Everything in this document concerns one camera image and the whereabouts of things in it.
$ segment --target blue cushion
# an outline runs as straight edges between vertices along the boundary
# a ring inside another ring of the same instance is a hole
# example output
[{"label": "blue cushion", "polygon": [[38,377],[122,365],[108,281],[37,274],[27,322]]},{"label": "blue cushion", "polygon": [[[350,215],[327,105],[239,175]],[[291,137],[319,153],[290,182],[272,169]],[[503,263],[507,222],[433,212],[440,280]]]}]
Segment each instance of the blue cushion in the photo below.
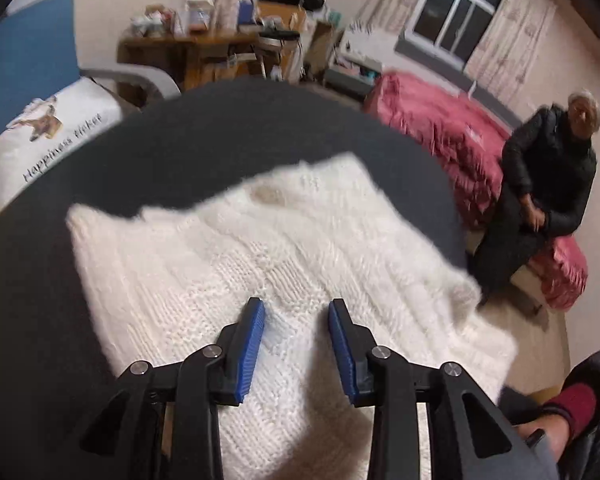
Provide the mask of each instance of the blue cushion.
[{"label": "blue cushion", "polygon": [[33,99],[78,79],[74,0],[43,0],[0,21],[0,133]]}]

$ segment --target pink bedspread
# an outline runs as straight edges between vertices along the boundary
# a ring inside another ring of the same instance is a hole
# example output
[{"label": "pink bedspread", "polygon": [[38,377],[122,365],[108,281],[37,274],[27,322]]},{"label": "pink bedspread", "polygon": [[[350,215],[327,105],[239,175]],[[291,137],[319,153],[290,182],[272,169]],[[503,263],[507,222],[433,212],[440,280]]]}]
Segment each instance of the pink bedspread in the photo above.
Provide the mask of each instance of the pink bedspread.
[{"label": "pink bedspread", "polygon": [[[510,130],[465,94],[453,96],[410,73],[384,74],[365,111],[415,139],[450,177],[468,228],[484,228],[500,195],[500,156]],[[533,257],[550,307],[568,310],[587,283],[587,261],[573,236],[556,238]]]}]

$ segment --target cable knit pattern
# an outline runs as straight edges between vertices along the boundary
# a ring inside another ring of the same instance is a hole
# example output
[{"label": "cable knit pattern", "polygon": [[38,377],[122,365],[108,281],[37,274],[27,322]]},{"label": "cable knit pattern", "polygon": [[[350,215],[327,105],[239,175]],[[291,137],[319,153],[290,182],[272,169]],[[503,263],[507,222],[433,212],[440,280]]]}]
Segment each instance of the cable knit pattern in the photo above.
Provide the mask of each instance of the cable knit pattern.
[{"label": "cable knit pattern", "polygon": [[[187,211],[68,215],[94,328],[115,373],[181,361],[235,322],[267,320],[251,393],[220,408],[224,476],[365,479],[372,408],[344,396],[326,307],[414,363],[462,364],[496,399],[516,349],[475,311],[478,288],[395,211],[352,155],[279,168]],[[421,434],[426,414],[419,412]],[[430,478],[428,445],[422,477]]]}]

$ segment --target gray armrest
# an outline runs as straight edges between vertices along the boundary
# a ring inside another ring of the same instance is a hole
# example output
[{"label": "gray armrest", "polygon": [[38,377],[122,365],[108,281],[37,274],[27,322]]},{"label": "gray armrest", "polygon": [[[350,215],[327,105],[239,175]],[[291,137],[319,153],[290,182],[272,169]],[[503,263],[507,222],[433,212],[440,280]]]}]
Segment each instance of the gray armrest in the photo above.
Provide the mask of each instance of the gray armrest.
[{"label": "gray armrest", "polygon": [[81,66],[80,74],[85,77],[113,79],[121,83],[131,83],[158,92],[163,99],[180,95],[178,85],[171,77],[152,66],[127,63],[105,63],[98,66]]}]

